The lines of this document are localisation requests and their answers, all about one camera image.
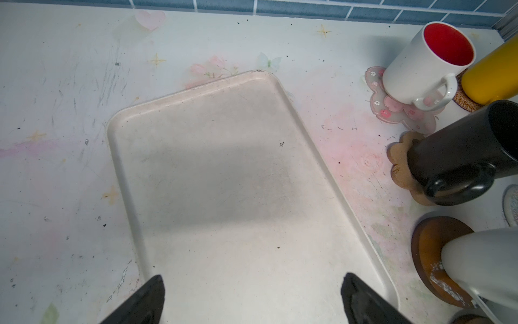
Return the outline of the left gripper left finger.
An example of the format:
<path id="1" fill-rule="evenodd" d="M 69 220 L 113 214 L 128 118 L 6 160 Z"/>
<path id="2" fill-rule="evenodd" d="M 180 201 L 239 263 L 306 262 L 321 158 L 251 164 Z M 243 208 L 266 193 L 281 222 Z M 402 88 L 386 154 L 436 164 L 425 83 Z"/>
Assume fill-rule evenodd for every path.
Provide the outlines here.
<path id="1" fill-rule="evenodd" d="M 155 275 L 114 310 L 101 324 L 158 324 L 165 303 L 165 285 Z"/>

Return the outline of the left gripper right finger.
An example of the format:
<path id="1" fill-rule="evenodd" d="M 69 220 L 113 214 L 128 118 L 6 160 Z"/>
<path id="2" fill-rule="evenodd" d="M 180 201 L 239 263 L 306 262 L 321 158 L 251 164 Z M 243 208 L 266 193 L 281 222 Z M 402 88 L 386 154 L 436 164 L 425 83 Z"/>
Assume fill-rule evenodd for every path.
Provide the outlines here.
<path id="1" fill-rule="evenodd" d="M 344 277 L 341 298 L 349 324 L 411 324 L 356 274 Z"/>

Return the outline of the brown round coaster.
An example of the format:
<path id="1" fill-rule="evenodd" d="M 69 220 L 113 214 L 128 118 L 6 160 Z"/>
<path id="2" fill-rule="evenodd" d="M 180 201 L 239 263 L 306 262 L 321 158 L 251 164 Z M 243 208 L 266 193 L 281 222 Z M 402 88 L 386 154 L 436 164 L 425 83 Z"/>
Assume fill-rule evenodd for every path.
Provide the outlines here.
<path id="1" fill-rule="evenodd" d="M 411 238 L 412 259 L 424 285 L 443 302 L 462 309 L 474 308 L 472 297 L 447 275 L 441 252 L 450 241 L 472 232 L 462 221 L 440 216 L 421 221 Z"/>
<path id="2" fill-rule="evenodd" d="M 452 324 L 493 324 L 493 322 L 487 317 L 466 314 L 453 320 Z"/>

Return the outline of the plain white mug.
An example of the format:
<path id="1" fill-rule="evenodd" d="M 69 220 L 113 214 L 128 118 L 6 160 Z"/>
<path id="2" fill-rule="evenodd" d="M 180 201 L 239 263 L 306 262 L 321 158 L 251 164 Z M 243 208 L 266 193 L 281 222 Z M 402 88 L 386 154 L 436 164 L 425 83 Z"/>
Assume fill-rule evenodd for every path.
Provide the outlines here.
<path id="1" fill-rule="evenodd" d="M 456 238 L 442 248 L 447 275 L 483 309 L 486 301 L 517 310 L 517 228 Z"/>

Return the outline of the brown paw coaster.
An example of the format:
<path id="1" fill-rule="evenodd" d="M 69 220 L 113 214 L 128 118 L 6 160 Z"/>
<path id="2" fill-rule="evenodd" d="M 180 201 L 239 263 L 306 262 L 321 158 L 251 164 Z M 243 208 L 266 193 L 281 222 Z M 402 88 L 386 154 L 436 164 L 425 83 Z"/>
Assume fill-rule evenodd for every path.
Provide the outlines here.
<path id="1" fill-rule="evenodd" d="M 407 153 L 415 143 L 424 140 L 424 136 L 418 132 L 404 133 L 399 142 L 392 144 L 387 149 L 388 160 L 392 163 L 391 178 L 400 188 L 406 189 L 410 192 L 415 202 L 423 206 L 434 206 L 424 194 L 424 187 L 411 174 Z"/>

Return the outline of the beige serving tray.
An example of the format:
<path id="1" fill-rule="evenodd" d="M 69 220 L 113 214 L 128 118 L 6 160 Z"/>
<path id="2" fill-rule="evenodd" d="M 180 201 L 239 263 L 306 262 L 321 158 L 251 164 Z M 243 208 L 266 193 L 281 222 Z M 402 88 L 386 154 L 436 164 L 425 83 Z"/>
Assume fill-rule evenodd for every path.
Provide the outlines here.
<path id="1" fill-rule="evenodd" d="M 163 323 L 345 323 L 396 288 L 279 80 L 256 70 L 116 113 L 107 137 Z"/>

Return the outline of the black mug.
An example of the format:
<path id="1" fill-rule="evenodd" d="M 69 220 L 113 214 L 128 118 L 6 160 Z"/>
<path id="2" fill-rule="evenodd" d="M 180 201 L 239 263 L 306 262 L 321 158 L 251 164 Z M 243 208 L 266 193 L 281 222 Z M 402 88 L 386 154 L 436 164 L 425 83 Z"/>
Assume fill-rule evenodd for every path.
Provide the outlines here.
<path id="1" fill-rule="evenodd" d="M 412 145 L 411 175 L 432 203 L 453 206 L 517 175 L 517 104 L 495 101 Z"/>

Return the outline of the multicolour stitched round coaster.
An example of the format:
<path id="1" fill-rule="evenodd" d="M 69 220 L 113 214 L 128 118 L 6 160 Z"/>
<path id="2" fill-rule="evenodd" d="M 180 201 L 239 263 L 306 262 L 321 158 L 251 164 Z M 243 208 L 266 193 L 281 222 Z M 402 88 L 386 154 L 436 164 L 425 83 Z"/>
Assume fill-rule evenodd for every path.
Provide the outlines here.
<path id="1" fill-rule="evenodd" d="M 508 187 L 503 196 L 503 213 L 511 227 L 518 223 L 518 185 Z"/>

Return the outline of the pink flower coaster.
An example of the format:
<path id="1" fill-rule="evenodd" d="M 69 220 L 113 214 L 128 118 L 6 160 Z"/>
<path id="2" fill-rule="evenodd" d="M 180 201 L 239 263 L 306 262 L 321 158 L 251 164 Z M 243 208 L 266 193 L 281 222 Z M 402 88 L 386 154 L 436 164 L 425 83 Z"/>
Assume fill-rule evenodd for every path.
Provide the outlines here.
<path id="1" fill-rule="evenodd" d="M 414 105 L 407 105 L 391 98 L 384 89 L 383 74 L 385 68 L 370 67 L 366 70 L 365 80 L 373 92 L 370 107 L 373 114 L 388 124 L 403 124 L 408 130 L 418 132 L 424 136 L 433 134 L 437 127 L 436 115 L 445 108 L 433 112 L 424 112 Z"/>

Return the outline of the woven rattan coaster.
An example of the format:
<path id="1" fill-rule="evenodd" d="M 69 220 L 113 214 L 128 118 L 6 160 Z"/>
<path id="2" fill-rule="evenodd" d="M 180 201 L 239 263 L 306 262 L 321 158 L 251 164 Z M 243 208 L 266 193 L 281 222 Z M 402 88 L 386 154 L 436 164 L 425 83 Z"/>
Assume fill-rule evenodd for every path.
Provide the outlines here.
<path id="1" fill-rule="evenodd" d="M 461 81 L 466 73 L 467 69 L 462 71 L 459 75 L 456 76 L 457 79 L 457 92 L 453 98 L 453 101 L 460 106 L 460 108 L 466 110 L 469 113 L 476 112 L 481 109 L 482 106 L 475 101 L 472 101 L 465 93 L 464 88 L 462 87 Z"/>

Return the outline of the white mug red inside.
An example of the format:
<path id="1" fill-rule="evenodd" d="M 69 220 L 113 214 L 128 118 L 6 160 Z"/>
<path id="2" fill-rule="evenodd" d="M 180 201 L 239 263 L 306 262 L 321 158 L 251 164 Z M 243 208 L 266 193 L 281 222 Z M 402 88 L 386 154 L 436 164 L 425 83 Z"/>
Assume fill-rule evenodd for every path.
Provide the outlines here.
<path id="1" fill-rule="evenodd" d="M 475 59 L 475 47 L 464 33 L 430 22 L 384 71 L 383 86 L 394 100 L 433 112 L 453 100 L 457 75 Z"/>

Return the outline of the yellow mug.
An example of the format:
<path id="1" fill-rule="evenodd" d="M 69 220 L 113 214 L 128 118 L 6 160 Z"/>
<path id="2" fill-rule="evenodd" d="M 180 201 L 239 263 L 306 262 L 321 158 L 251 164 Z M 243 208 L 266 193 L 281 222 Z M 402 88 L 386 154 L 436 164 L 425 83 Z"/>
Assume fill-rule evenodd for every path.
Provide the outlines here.
<path id="1" fill-rule="evenodd" d="M 466 71 L 464 93 L 475 103 L 488 105 L 517 95 L 517 36 Z"/>

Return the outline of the blue mug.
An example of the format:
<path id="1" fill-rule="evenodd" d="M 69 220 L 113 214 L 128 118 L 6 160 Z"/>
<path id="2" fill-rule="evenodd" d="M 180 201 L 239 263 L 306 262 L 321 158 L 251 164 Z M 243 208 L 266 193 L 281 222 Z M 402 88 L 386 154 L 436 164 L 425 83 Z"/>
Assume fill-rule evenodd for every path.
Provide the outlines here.
<path id="1" fill-rule="evenodd" d="M 493 323 L 517 323 L 517 310 L 508 306 L 479 297 L 472 299 L 472 304 L 480 309 Z"/>

